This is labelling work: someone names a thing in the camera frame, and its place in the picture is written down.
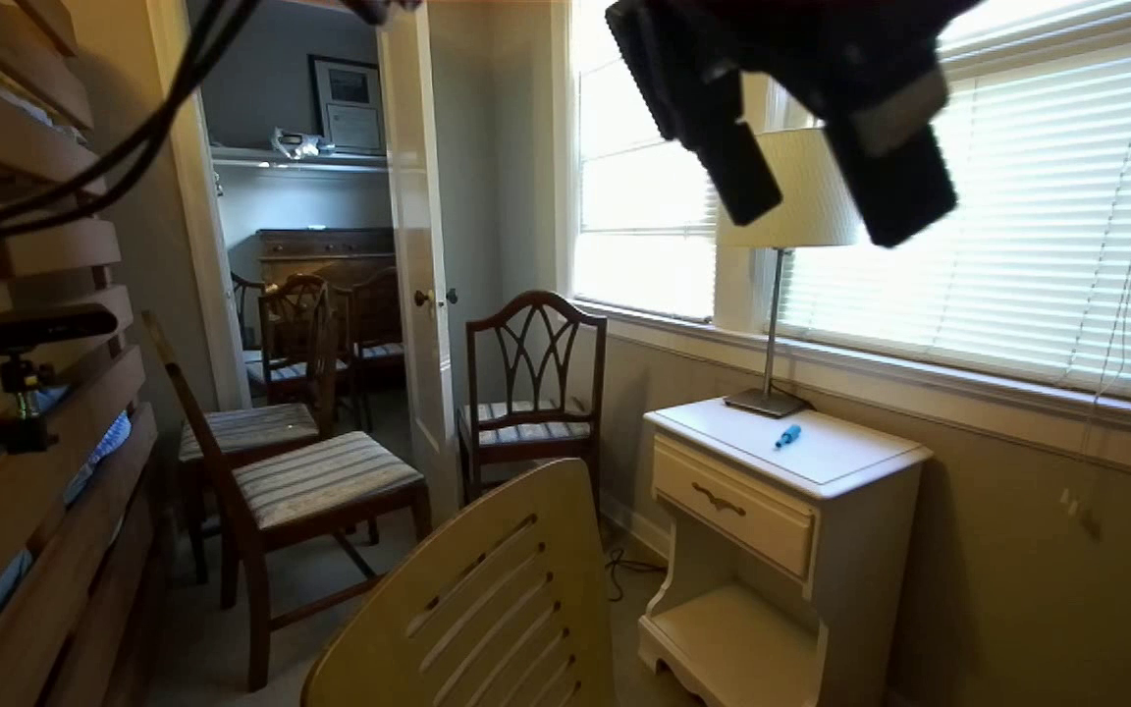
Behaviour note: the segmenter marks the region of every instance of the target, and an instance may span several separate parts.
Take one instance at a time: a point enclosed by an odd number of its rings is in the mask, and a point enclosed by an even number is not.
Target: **wooden chair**
[[[373,390],[405,384],[401,290],[398,272],[382,268],[340,285],[348,311],[348,394],[358,416],[373,428]]]
[[[157,318],[145,311],[174,394],[184,408],[184,420],[205,450],[209,488],[214,488],[220,506],[220,602],[237,602],[237,569],[248,578],[248,611],[250,611],[250,652],[248,652],[248,688],[261,688],[269,663],[269,629],[315,618],[339,602],[365,591],[378,573],[347,539],[358,522],[369,522],[387,510],[411,510],[416,539],[432,530],[424,473],[405,458],[383,450],[365,432],[326,436],[255,462],[231,462],[209,428],[205,408],[197,403],[174,346]],[[315,370],[333,366],[333,324],[331,311],[318,315],[318,356]],[[265,555],[293,543],[331,532],[358,563],[362,581],[318,598],[289,611],[269,611]]]
[[[552,458],[475,500],[358,607],[307,707],[614,707],[607,598],[587,473]]]
[[[307,290],[307,299],[293,311],[293,318],[315,318],[318,311],[331,305],[326,302],[331,290],[320,290],[315,281],[302,281],[302,290]],[[307,371],[307,366],[302,366],[298,375],[302,375],[298,379],[302,401],[205,413],[205,420],[209,420],[209,428],[210,428],[210,436],[214,436],[214,443],[231,467],[289,450],[298,443],[315,443],[315,439],[333,432],[333,425],[339,425],[339,401],[333,401],[339,370],[315,366]],[[175,473],[179,473],[184,530],[187,530],[197,581],[209,581],[205,539],[210,532],[210,526],[205,526],[209,522],[205,449],[187,425],[179,428]]]
[[[581,456],[599,488],[606,318],[563,295],[527,290],[466,323],[466,403],[459,408],[464,500],[487,462]]]
[[[259,348],[259,324],[250,324],[248,311],[259,311],[261,281],[244,278],[237,272],[227,278],[231,278],[231,299],[237,299],[237,318],[238,318],[238,340],[244,348]]]
[[[307,356],[315,354],[315,318],[331,302],[331,285],[318,276],[289,276],[265,281],[259,295],[259,356],[244,356],[250,390],[261,401],[302,401],[307,395]]]

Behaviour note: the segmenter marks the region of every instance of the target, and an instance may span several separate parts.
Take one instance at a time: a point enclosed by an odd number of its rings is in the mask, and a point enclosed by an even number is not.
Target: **shelf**
[[[238,144],[210,144],[214,167],[261,167],[261,174],[383,174],[383,162],[373,155],[302,155],[289,162],[273,149],[238,149]]]
[[[669,611],[638,618],[665,661],[708,701],[805,707],[815,701],[815,641],[809,629],[755,598],[720,585]]]

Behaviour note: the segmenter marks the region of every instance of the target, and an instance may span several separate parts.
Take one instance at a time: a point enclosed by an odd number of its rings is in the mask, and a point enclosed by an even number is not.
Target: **light fixture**
[[[333,141],[331,141],[326,134],[293,134],[293,128],[277,128],[277,124],[273,124],[273,134],[269,134],[269,144],[273,144],[288,162],[333,153]]]
[[[789,248],[847,248],[869,231],[843,188],[833,149],[822,128],[776,128],[759,136],[768,174],[780,185],[780,204],[761,218],[738,227],[724,217],[720,238],[729,248],[772,248],[768,329],[764,329],[764,379],[761,390],[729,394],[725,403],[761,416],[789,416],[809,408],[801,395],[772,384],[776,305]]]

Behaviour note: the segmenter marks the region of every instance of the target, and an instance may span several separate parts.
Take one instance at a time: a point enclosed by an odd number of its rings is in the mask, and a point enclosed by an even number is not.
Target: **nightstand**
[[[648,425],[674,543],[638,661],[725,707],[882,701],[926,450],[839,416],[768,420],[724,401]]]

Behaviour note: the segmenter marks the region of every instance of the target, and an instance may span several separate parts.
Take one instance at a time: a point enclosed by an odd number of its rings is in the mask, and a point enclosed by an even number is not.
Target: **lamp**
[[[784,278],[784,260],[792,256],[789,248],[843,248],[850,238],[865,238],[865,225],[822,128],[761,134],[759,144],[780,185],[780,204],[744,227],[724,217],[720,238],[733,248],[772,248],[768,333],[761,370],[764,384],[729,394],[725,403],[761,416],[789,416],[797,408],[809,408],[801,395],[772,384],[776,295]]]

